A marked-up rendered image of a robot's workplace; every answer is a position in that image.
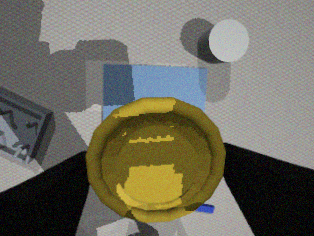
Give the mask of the grey dish rack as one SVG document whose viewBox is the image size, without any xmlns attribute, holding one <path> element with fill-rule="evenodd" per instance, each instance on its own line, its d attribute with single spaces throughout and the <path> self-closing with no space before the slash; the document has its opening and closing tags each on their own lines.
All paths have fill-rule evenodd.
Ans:
<svg viewBox="0 0 314 236">
<path fill-rule="evenodd" d="M 28 165 L 54 111 L 0 87 L 0 153 Z"/>
</svg>

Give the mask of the grey cylinder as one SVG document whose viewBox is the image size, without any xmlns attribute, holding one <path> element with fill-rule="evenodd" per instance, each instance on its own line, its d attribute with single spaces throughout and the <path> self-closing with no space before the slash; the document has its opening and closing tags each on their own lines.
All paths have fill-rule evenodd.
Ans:
<svg viewBox="0 0 314 236">
<path fill-rule="evenodd" d="M 249 36 L 244 25 L 233 19 L 225 19 L 200 36 L 197 51 L 206 63 L 227 63 L 243 57 L 248 43 Z"/>
</svg>

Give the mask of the yellow plate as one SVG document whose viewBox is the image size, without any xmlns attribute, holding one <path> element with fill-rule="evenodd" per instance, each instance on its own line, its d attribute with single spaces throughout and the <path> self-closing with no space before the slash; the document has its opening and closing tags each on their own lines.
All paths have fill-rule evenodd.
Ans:
<svg viewBox="0 0 314 236">
<path fill-rule="evenodd" d="M 217 125 L 174 97 L 143 97 L 114 109 L 95 129 L 85 155 L 99 200 L 141 222 L 193 213 L 218 187 L 225 157 Z"/>
</svg>

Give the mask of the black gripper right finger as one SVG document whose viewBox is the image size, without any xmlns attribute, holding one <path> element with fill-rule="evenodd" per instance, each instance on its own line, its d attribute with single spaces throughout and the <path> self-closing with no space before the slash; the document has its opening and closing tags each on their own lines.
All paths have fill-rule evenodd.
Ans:
<svg viewBox="0 0 314 236">
<path fill-rule="evenodd" d="M 223 144 L 224 179 L 254 236 L 314 236 L 314 170 Z"/>
</svg>

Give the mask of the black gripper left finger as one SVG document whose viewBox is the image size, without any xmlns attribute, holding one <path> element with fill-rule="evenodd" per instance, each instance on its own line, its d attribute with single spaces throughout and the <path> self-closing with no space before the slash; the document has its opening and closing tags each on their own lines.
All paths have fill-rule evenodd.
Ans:
<svg viewBox="0 0 314 236">
<path fill-rule="evenodd" d="M 75 236 L 89 193 L 87 151 L 0 193 L 0 236 Z"/>
</svg>

